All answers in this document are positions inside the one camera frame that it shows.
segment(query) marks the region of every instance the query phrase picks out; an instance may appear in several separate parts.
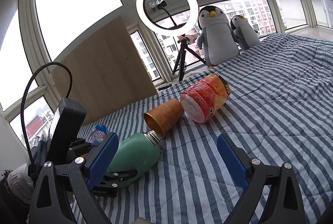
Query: stuffed penguin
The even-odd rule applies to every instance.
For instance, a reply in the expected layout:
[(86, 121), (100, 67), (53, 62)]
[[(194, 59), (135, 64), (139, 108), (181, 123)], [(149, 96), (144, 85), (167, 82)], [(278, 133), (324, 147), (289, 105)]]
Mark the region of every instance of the stuffed penguin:
[(257, 31), (251, 27), (247, 19), (242, 15), (232, 17), (230, 25), (236, 37), (239, 39), (239, 47), (242, 48), (242, 50), (247, 50), (260, 43)]
[(199, 12), (199, 28), (202, 30), (197, 40), (199, 49), (204, 46), (207, 66), (219, 65), (239, 55), (235, 33), (229, 26), (227, 16), (215, 6), (205, 6)]

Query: orange cup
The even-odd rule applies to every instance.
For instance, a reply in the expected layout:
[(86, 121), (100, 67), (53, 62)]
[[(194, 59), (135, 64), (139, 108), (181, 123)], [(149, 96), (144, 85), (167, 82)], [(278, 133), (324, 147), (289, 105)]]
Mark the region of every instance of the orange cup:
[(171, 99), (152, 110), (144, 113), (144, 120), (151, 130), (154, 130), (160, 137), (165, 134), (183, 116), (184, 109), (177, 99)]

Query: metal bottle thread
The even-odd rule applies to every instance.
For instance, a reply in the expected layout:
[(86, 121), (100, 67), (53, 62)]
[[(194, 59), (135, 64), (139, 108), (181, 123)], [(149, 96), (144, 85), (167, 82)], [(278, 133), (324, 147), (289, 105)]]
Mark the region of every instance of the metal bottle thread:
[(164, 139), (153, 130), (148, 130), (143, 134), (156, 147), (159, 153), (161, 153), (164, 147)]

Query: blue and white striped blanket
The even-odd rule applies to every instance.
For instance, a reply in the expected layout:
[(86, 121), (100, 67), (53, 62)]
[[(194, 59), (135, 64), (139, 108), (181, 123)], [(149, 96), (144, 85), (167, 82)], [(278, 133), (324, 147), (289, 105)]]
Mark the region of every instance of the blue and white striped blanket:
[[(227, 132), (236, 146), (264, 164), (290, 162), (303, 196), (307, 223), (316, 223), (333, 194), (333, 42), (273, 34), (261, 44), (209, 71), (133, 103), (81, 128), (89, 137), (105, 124), (120, 141), (146, 131), (143, 113), (179, 99), (181, 92), (209, 73), (225, 78), (229, 101), (206, 124), (186, 115), (166, 136), (158, 163), (118, 197), (98, 198), (112, 223), (141, 216), (154, 223), (222, 223), (242, 190), (216, 148)], [(257, 223), (269, 189), (251, 220)], [(73, 211), (84, 223), (76, 203)]]

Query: red snack container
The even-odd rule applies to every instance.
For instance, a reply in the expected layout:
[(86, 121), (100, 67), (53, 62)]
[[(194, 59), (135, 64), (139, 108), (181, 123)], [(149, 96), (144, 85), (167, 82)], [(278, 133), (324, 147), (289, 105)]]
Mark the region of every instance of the red snack container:
[(221, 76), (210, 74), (183, 91), (180, 103), (192, 120), (205, 123), (229, 99), (230, 93)]

